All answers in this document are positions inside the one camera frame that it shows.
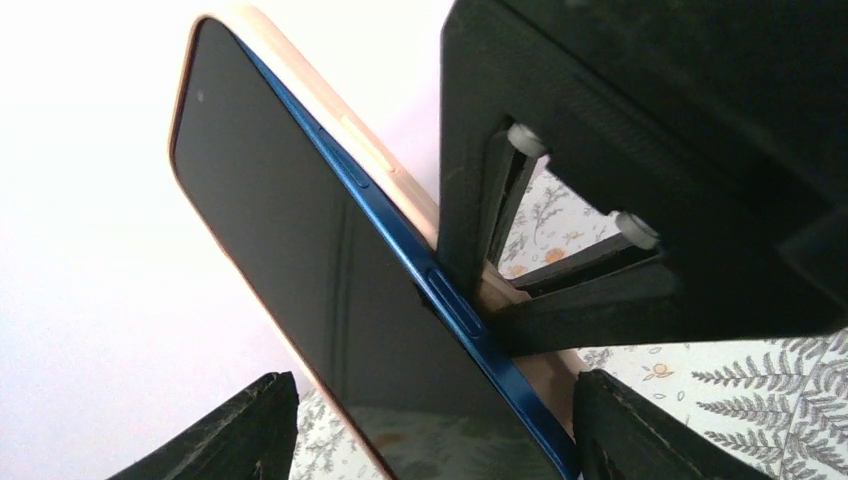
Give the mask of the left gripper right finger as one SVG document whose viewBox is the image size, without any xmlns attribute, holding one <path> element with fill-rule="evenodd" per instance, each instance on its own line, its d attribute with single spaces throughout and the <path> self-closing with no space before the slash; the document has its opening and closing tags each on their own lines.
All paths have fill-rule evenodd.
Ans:
<svg viewBox="0 0 848 480">
<path fill-rule="evenodd" d="M 578 375 L 573 430 L 584 479 L 768 478 L 601 369 Z"/>
</svg>

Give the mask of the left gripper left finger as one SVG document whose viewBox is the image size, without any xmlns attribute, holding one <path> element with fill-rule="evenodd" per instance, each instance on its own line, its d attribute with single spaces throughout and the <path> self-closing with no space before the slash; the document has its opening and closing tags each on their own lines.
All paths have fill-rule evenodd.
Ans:
<svg viewBox="0 0 848 480">
<path fill-rule="evenodd" d="M 293 375 L 269 372 L 111 478 L 287 480 L 298 406 Z"/>
</svg>

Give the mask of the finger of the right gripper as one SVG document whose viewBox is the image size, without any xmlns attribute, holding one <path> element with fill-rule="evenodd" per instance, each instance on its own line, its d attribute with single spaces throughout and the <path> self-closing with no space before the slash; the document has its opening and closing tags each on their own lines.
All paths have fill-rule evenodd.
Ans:
<svg viewBox="0 0 848 480">
<path fill-rule="evenodd" d="M 458 1 L 438 257 L 474 293 L 530 156 L 621 233 L 490 309 L 512 355 L 847 323 L 843 1 Z"/>
</svg>

